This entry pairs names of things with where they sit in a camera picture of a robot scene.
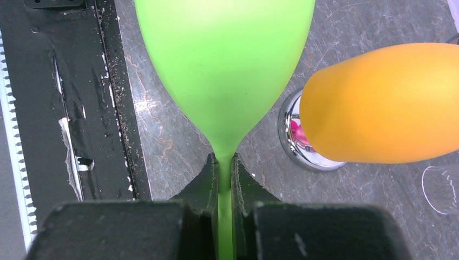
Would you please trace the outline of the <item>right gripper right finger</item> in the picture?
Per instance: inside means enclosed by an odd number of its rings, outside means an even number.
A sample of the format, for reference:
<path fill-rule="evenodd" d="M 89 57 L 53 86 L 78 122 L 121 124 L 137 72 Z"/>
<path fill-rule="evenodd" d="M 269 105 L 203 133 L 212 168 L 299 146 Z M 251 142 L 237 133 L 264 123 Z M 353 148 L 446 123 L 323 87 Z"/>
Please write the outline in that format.
<path fill-rule="evenodd" d="M 289 204 L 231 162 L 235 259 L 411 259 L 394 218 L 373 205 Z"/>

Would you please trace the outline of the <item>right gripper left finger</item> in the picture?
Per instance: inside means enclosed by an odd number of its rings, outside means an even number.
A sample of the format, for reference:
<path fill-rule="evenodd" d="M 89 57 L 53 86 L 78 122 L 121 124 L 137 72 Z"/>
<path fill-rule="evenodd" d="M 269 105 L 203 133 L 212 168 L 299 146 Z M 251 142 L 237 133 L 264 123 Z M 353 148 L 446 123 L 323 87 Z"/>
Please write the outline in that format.
<path fill-rule="evenodd" d="M 169 200 L 67 203 L 50 212 L 27 259 L 217 259 L 218 163 Z"/>

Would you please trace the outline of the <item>chrome wine glass rack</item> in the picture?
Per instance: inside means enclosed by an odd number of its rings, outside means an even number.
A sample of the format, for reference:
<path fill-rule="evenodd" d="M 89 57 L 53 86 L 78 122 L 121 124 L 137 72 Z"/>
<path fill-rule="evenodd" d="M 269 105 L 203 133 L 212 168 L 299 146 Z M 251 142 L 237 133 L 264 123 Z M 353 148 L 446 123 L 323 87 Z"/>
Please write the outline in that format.
<path fill-rule="evenodd" d="M 278 114 L 278 135 L 288 157 L 301 168 L 312 172 L 331 172 L 347 163 L 329 160 L 320 155 L 306 138 L 299 118 L 302 90 L 290 94 Z"/>

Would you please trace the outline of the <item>green wine glass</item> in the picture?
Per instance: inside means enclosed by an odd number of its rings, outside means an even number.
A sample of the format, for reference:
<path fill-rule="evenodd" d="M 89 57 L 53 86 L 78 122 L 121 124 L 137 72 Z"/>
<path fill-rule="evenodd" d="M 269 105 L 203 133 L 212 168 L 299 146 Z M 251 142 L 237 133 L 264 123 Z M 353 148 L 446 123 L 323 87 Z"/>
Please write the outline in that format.
<path fill-rule="evenodd" d="M 219 166 L 218 259 L 235 259 L 231 161 L 287 86 L 314 1 L 135 1 L 161 83 Z"/>

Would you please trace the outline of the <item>clear glass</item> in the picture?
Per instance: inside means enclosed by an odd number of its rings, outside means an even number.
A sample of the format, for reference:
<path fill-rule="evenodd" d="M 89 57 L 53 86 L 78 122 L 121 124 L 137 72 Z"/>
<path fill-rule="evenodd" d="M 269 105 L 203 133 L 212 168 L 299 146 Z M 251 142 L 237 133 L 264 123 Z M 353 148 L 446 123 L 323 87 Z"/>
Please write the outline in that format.
<path fill-rule="evenodd" d="M 427 202 L 437 213 L 458 215 L 458 164 L 427 167 L 421 183 Z"/>

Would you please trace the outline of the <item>orange wine glass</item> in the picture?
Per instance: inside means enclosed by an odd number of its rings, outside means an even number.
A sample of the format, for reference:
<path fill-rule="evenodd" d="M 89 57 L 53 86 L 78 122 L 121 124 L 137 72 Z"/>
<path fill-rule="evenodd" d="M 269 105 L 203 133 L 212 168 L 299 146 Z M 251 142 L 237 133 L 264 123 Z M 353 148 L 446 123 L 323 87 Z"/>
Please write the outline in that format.
<path fill-rule="evenodd" d="M 458 45 L 393 45 L 322 68 L 299 114 L 312 148 L 333 161 L 405 164 L 457 151 Z"/>

